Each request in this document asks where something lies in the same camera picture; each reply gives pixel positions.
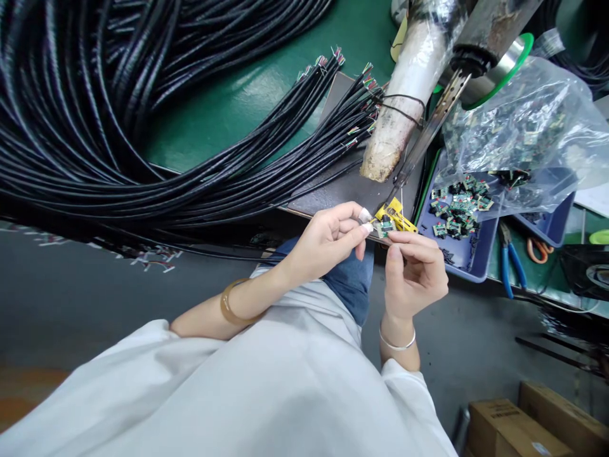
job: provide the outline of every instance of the silver bracelet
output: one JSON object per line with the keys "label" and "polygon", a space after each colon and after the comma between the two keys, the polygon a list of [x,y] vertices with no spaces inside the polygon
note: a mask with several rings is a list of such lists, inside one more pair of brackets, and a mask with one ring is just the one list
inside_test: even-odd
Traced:
{"label": "silver bracelet", "polygon": [[396,350],[396,351],[402,351],[402,350],[406,350],[406,349],[408,349],[410,346],[412,346],[412,345],[414,344],[415,340],[417,339],[417,331],[416,331],[416,330],[413,328],[413,329],[412,329],[412,332],[413,332],[413,335],[412,335],[412,341],[411,341],[410,343],[408,343],[406,346],[403,346],[403,347],[397,347],[397,346],[390,345],[390,344],[387,342],[387,340],[385,340],[385,339],[383,338],[383,333],[381,332],[381,326],[379,325],[379,335],[381,336],[381,341],[382,341],[383,343],[385,343],[385,344],[386,344],[386,345],[389,347],[389,349]]}

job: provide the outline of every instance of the scissors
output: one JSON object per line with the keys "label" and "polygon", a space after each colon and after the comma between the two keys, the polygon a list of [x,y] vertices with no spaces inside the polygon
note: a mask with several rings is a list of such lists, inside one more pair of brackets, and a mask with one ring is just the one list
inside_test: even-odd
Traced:
{"label": "scissors", "polygon": [[508,226],[502,220],[499,222],[499,239],[501,240],[501,280],[503,281],[503,286],[506,289],[507,297],[513,299],[514,293],[512,292],[512,286],[509,283],[510,258],[512,259],[512,263],[516,268],[518,281],[523,289],[527,288],[527,277],[524,269],[522,268],[520,257],[518,257],[518,253],[512,244],[512,235],[509,232]]}
{"label": "scissors", "polygon": [[[535,254],[535,248],[537,248],[541,254],[541,258],[537,257]],[[527,238],[527,253],[533,262],[543,264],[547,262],[548,256],[553,252],[554,248],[552,246],[548,246],[543,241],[539,241],[537,238],[533,237]]]}

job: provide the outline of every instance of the fingernail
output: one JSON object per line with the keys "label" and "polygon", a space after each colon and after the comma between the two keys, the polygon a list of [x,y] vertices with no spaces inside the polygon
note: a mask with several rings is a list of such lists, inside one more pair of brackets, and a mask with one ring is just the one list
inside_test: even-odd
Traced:
{"label": "fingernail", "polygon": [[364,235],[368,236],[372,233],[372,231],[374,230],[374,227],[372,226],[372,224],[370,222],[367,222],[365,224],[361,224],[360,229]]}
{"label": "fingernail", "polygon": [[389,247],[389,257],[392,259],[399,259],[402,258],[402,253],[400,252],[400,248],[398,247],[397,244],[392,244]]}
{"label": "fingernail", "polygon": [[365,208],[362,208],[360,215],[357,216],[357,218],[362,221],[362,223],[366,223],[372,220],[372,215],[370,214],[370,211]]}

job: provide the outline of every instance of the white wire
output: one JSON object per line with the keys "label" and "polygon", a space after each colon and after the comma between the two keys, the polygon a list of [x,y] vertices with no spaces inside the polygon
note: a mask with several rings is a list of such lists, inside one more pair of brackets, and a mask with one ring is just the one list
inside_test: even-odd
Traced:
{"label": "white wire", "polygon": [[553,306],[554,308],[558,308],[558,309],[561,309],[562,311],[567,311],[567,312],[574,313],[574,314],[588,314],[588,313],[591,313],[592,311],[594,311],[594,310],[596,310],[598,308],[598,305],[601,304],[601,302],[599,300],[596,300],[596,304],[592,308],[590,308],[589,310],[578,311],[578,310],[572,310],[572,309],[569,309],[569,308],[564,308],[564,307],[559,306],[559,305],[557,305],[555,303],[552,303],[551,301],[547,301],[547,300],[543,299],[540,296],[534,296],[534,298],[532,298],[532,297],[524,296],[524,295],[514,295],[514,297],[515,298],[519,298],[521,300],[525,300],[525,301],[528,301],[528,299],[532,299],[532,300],[537,299],[537,300],[543,301],[546,305],[550,305],[550,306]]}
{"label": "white wire", "polygon": [[400,200],[402,204],[402,226],[406,228],[406,222],[404,221],[404,186],[400,187]]}

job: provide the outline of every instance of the gold bangle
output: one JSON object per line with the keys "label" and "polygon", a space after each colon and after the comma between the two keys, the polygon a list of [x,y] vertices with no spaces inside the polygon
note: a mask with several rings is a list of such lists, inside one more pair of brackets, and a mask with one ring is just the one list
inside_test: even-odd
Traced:
{"label": "gold bangle", "polygon": [[252,319],[241,319],[240,317],[237,317],[235,315],[235,313],[233,313],[232,309],[230,309],[230,306],[228,304],[228,294],[230,293],[230,291],[232,290],[233,287],[235,287],[238,284],[241,284],[242,282],[246,282],[248,280],[249,280],[249,278],[245,278],[245,279],[237,279],[235,282],[231,282],[226,287],[226,289],[224,289],[224,292],[222,292],[222,297],[220,298],[220,309],[222,310],[222,315],[228,322],[230,322],[233,325],[239,326],[239,327],[247,327],[252,324],[255,324],[262,318],[262,316],[264,316],[264,314],[266,312],[266,311],[264,311],[264,312],[258,314],[256,317],[253,317]]}

